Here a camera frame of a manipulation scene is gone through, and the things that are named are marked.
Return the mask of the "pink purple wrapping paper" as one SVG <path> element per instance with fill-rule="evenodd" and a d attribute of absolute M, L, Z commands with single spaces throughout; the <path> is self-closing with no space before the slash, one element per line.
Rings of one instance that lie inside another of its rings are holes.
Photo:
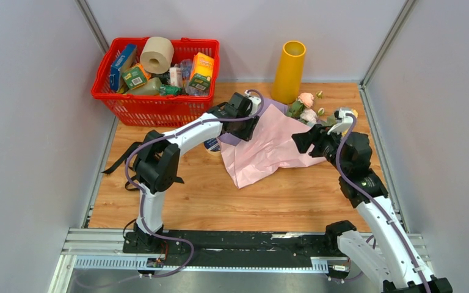
<path fill-rule="evenodd" d="M 298 152 L 291 136 L 310 128 L 287 117 L 284 109 L 284 105 L 269 102 L 248 142 L 231 134 L 218 137 L 224 166 L 238 189 L 272 175 L 279 168 L 305 168 L 326 161 L 324 157 L 312 158 Z"/>

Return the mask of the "orange yellow sponge pack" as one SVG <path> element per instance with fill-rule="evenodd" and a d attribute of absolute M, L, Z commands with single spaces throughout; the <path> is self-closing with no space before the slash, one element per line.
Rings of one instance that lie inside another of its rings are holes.
<path fill-rule="evenodd" d="M 201 92 L 209 90 L 213 79 L 214 58 L 198 52 L 192 60 L 189 86 Z"/>

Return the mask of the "brown toilet paper roll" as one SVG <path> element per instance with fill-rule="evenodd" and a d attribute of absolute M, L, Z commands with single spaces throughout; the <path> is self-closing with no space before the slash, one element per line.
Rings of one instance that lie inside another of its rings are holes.
<path fill-rule="evenodd" d="M 150 37 L 140 54 L 140 64 L 154 74 L 163 74 L 169 70 L 173 59 L 172 42 L 163 37 Z"/>

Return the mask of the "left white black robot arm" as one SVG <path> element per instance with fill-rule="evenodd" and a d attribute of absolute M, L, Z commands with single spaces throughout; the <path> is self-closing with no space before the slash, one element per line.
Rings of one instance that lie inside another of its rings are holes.
<path fill-rule="evenodd" d="M 126 165 L 135 172 L 135 184 L 140 192 L 139 215 L 134 230 L 126 235 L 123 252 L 154 253 L 162 244 L 183 242 L 187 239 L 162 235 L 162 208 L 167 190 L 184 181 L 178 176 L 182 155 L 203 142 L 222 134 L 231 134 L 249 141 L 258 123 L 262 99 L 234 93 L 229 101 L 220 103 L 196 120 L 173 131 L 150 131 L 142 144 L 127 158 Z"/>

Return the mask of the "green yellow carton box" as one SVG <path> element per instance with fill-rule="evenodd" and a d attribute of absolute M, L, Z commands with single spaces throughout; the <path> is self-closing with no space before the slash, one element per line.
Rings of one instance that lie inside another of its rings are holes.
<path fill-rule="evenodd" d="M 151 74 L 147 72 L 141 63 L 133 65 L 127 69 L 123 74 L 122 78 L 127 87 L 132 90 L 143 86 L 151 78 Z"/>

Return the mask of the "white pink small carton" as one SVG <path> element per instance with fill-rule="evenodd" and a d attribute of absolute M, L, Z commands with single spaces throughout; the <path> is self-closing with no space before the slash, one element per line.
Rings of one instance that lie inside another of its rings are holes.
<path fill-rule="evenodd" d="M 183 75 L 180 67 L 169 68 L 170 85 L 174 87 L 183 87 Z"/>

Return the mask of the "red plastic shopping basket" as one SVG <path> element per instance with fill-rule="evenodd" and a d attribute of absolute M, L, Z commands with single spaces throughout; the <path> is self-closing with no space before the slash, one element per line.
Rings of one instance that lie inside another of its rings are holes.
<path fill-rule="evenodd" d="M 110 89 L 109 74 L 113 62 L 127 45 L 133 44 L 142 49 L 147 40 L 148 37 L 115 38 L 97 69 L 91 95 L 128 126 L 179 127 L 195 120 L 212 107 L 220 68 L 220 43 L 215 39 L 183 37 L 171 41 L 174 47 L 173 63 L 192 59 L 199 52 L 214 59 L 213 76 L 207 96 L 134 96 Z"/>

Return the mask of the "masking tape roll blue label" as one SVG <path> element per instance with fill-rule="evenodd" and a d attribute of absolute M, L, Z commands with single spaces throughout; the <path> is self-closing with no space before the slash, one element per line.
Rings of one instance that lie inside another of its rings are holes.
<path fill-rule="evenodd" d="M 208 139 L 203 142 L 203 146 L 207 153 L 212 156 L 221 156 L 221 147 L 217 138 Z"/>

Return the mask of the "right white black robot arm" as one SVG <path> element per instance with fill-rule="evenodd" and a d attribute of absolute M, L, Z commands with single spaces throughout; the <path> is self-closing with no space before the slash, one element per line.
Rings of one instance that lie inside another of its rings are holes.
<path fill-rule="evenodd" d="M 344 254 L 379 289 L 379 292 L 452 292 L 447 278 L 437 278 L 422 260 L 403 230 L 384 183 L 371 168 L 373 153 L 368 135 L 347 132 L 345 136 L 314 125 L 293 134 L 298 151 L 323 157 L 340 173 L 339 185 L 371 228 L 379 249 L 373 249 L 350 221 L 327 225 L 325 250 Z"/>

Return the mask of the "dark green packet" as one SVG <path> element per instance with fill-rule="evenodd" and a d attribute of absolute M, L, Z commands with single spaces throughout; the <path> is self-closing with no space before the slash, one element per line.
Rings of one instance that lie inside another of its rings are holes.
<path fill-rule="evenodd" d="M 162 85 L 159 88 L 161 96 L 180 96 L 182 88 L 172 85 Z"/>

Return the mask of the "pink artificial flower stem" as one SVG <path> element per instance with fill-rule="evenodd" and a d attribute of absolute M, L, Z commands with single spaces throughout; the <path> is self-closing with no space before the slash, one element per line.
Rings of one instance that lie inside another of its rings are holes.
<path fill-rule="evenodd" d="M 318 110 L 314 110 L 313 106 L 316 99 L 321 99 L 322 97 L 323 91 L 318 91 L 315 94 L 301 93 L 295 102 L 289 105 L 285 115 L 306 125 L 313 126 L 318 124 L 318 120 L 324 114 L 325 109 L 320 107 Z"/>

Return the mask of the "green liquid bottle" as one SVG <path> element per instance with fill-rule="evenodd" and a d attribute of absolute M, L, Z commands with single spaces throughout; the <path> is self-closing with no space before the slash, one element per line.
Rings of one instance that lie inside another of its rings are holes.
<path fill-rule="evenodd" d="M 138 88 L 128 90 L 126 93 L 136 96 L 158 96 L 162 87 L 159 78 L 151 78 L 144 85 Z"/>

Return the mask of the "yellow tapered vase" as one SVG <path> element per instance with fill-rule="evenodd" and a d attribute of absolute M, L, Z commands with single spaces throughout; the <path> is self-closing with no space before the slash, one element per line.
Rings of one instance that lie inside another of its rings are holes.
<path fill-rule="evenodd" d="M 273 100 L 283 104 L 291 104 L 296 100 L 302 82 L 306 52 L 306 46 L 297 40 L 283 45 L 271 90 Z"/>

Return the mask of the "black printed ribbon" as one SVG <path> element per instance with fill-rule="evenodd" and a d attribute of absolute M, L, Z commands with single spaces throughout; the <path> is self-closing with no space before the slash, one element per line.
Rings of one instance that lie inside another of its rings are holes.
<path fill-rule="evenodd" d="M 127 158 L 132 154 L 132 152 L 138 148 L 139 146 L 141 146 L 142 142 L 134 142 L 132 143 L 128 148 L 127 150 L 107 169 L 103 170 L 101 172 L 101 174 L 104 174 L 104 175 L 110 175 L 111 173 L 113 173 L 114 171 L 116 171 L 116 169 L 119 168 L 119 166 L 121 164 L 125 164 L 126 163 L 126 160 Z M 129 181 L 127 181 L 124 185 L 124 188 L 129 191 L 129 192 L 134 192 L 134 191 L 137 191 L 139 190 L 138 188 L 134 187 Z"/>

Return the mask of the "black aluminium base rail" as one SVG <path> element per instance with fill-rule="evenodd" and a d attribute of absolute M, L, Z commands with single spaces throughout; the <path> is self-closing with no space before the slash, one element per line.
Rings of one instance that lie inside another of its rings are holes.
<path fill-rule="evenodd" d="M 142 276 L 177 272 L 312 273 L 354 276 L 355 264 L 325 247 L 324 233 L 165 230 L 172 241 L 148 248 L 132 230 L 69 230 L 62 255 L 74 269 L 134 271 Z"/>

